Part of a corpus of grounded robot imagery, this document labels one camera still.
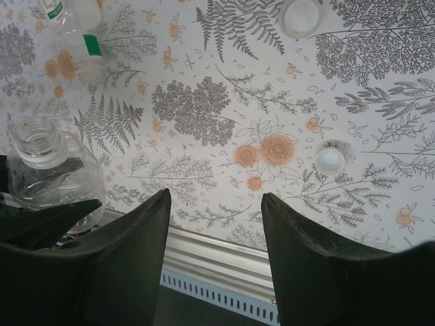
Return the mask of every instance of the white bottle cap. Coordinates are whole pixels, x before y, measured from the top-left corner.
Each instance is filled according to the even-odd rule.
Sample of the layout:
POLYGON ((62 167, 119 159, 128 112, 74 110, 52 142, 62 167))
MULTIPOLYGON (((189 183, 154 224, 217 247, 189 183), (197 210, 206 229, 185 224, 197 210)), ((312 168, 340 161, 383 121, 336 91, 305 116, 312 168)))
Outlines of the white bottle cap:
POLYGON ((319 24, 320 8, 312 0, 290 0, 283 5, 279 19, 281 28, 287 36, 306 37, 319 24))
POLYGON ((322 149, 315 158, 315 167, 324 175, 336 175, 346 166, 344 155, 335 147, 322 149))

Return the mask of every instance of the green label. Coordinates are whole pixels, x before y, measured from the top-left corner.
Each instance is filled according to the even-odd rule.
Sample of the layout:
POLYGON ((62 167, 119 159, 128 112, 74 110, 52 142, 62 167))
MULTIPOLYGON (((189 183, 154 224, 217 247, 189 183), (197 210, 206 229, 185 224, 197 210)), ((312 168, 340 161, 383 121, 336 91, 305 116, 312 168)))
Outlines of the green label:
POLYGON ((53 11, 47 13, 48 18, 49 19, 56 18, 62 12, 62 9, 63 9, 63 4, 59 2, 59 4, 54 8, 53 11))
POLYGON ((95 35, 86 34, 83 35, 83 38, 90 56, 103 56, 100 45, 98 44, 98 39, 95 35))

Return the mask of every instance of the plastic water bottle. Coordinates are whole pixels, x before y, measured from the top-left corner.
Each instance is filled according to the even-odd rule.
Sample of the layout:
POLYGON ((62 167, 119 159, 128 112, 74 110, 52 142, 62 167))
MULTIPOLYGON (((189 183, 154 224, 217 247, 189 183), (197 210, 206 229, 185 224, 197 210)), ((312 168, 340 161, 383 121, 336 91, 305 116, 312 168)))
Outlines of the plastic water bottle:
POLYGON ((59 132, 45 117, 30 117, 13 128, 7 156, 8 188, 21 207, 38 211, 98 199, 103 204, 68 233, 89 230, 103 216, 103 170, 94 154, 73 134, 59 132))
POLYGON ((77 75, 85 84, 96 84, 106 78, 101 48, 92 34, 102 21, 95 0, 39 0, 50 29, 67 44, 77 67, 77 75))

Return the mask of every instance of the floral wallpaper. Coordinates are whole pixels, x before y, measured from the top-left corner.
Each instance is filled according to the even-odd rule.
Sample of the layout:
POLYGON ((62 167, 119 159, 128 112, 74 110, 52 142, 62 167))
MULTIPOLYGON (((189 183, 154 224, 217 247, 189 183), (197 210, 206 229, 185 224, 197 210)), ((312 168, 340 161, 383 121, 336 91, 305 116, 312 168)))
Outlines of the floral wallpaper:
POLYGON ((314 0, 307 39, 279 0, 98 0, 107 78, 77 80, 34 0, 0 0, 0 153, 43 115, 99 158, 109 207, 158 190, 171 225, 265 250, 273 192, 343 236, 388 251, 435 239, 435 2, 314 0), (338 147, 345 170, 314 167, 338 147))

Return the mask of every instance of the dark floor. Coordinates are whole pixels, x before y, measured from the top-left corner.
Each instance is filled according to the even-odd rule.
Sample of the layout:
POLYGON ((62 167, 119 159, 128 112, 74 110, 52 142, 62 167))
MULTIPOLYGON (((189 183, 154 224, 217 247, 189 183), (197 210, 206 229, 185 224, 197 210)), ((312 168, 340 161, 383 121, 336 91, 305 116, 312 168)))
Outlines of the dark floor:
POLYGON ((240 314, 160 286, 154 326, 265 326, 240 314))

